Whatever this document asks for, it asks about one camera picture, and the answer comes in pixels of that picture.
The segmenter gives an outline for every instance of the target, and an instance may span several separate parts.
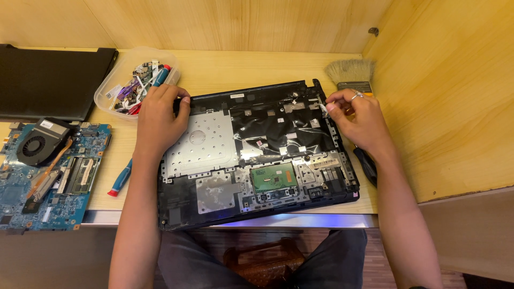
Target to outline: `brush handle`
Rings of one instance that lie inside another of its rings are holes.
[[[360,165],[362,166],[362,170],[364,174],[370,181],[370,183],[377,187],[377,166],[375,162],[368,156],[368,154],[361,148],[355,148],[354,154],[359,159]]]

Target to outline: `cooling fan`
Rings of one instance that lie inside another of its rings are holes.
[[[40,119],[18,146],[18,160],[29,166],[42,167],[65,146],[75,127],[53,117]]]

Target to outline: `small circuit board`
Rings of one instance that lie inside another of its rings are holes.
[[[264,193],[298,185],[295,171],[290,162],[251,169],[250,171],[255,193]]]
[[[69,139],[72,144],[60,158],[51,157],[55,166],[39,188],[45,189],[38,200],[38,191],[27,198],[35,184],[45,177],[46,166],[29,166],[19,160],[20,151],[26,155],[40,149],[30,141],[38,124],[10,127],[1,153],[6,155],[0,166],[0,229],[23,233],[26,230],[77,230],[82,223],[95,175],[104,150],[111,140],[111,126],[89,122],[72,122]]]

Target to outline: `plastic storage container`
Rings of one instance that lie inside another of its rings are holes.
[[[98,87],[97,91],[95,92],[96,105],[101,110],[110,114],[116,115],[123,119],[137,121],[137,115],[127,115],[124,113],[119,113],[114,109],[109,109],[112,106],[113,101],[116,99],[116,96],[108,98],[106,94],[118,84],[121,85],[121,87],[124,87],[127,84],[127,81],[132,79],[132,72],[134,71],[134,68],[141,63],[151,61],[152,59],[157,59],[159,64],[167,64],[171,66],[172,69],[164,83],[177,84],[178,79],[180,78],[177,58],[171,52],[166,50],[139,46],[129,50],[126,53],[123,53],[119,57],[118,62],[114,66],[113,70],[111,70],[109,75],[107,75],[100,87]]]

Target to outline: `ring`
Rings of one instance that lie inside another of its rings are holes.
[[[364,96],[362,96],[362,92],[358,92],[358,91],[354,91],[355,92],[355,95],[352,97],[352,99],[350,99],[350,102],[352,102],[352,100],[358,96],[364,98]]]

